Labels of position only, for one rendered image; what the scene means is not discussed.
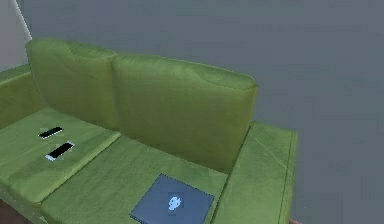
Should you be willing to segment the black remote control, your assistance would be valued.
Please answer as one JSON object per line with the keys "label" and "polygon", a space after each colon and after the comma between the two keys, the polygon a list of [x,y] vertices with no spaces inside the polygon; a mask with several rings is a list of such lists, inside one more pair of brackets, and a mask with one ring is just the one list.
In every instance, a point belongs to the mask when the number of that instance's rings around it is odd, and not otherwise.
{"label": "black remote control", "polygon": [[42,139],[46,139],[52,135],[55,135],[61,131],[63,131],[64,129],[62,127],[54,127],[54,128],[51,128],[43,133],[40,133],[38,136]]}

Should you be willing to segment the blue-grey closed laptop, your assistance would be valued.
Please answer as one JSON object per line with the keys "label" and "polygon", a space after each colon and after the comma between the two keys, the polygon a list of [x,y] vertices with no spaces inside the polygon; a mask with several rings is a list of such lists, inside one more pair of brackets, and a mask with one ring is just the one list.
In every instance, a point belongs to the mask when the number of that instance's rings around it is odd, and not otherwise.
{"label": "blue-grey closed laptop", "polygon": [[130,217],[140,224],[204,224],[214,196],[160,174]]}

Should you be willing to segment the green sofa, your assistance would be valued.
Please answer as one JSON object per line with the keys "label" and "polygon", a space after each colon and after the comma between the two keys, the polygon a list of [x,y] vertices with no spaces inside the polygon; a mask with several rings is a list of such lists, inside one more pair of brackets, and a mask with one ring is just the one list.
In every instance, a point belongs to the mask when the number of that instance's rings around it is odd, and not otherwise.
{"label": "green sofa", "polygon": [[26,53],[0,72],[0,200],[32,224],[140,224],[160,174],[214,196],[204,224],[289,223],[298,135],[254,120],[251,76],[54,38]]}

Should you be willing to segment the black phone with pale edge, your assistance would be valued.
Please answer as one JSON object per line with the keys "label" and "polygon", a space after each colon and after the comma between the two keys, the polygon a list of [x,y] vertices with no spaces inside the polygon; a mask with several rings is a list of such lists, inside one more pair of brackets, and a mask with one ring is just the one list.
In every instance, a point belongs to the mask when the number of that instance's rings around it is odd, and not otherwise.
{"label": "black phone with pale edge", "polygon": [[45,155],[45,158],[49,161],[55,161],[58,157],[60,157],[62,154],[67,152],[69,149],[73,148],[75,146],[72,142],[65,142],[59,147],[57,147],[55,150],[51,151],[50,153]]}

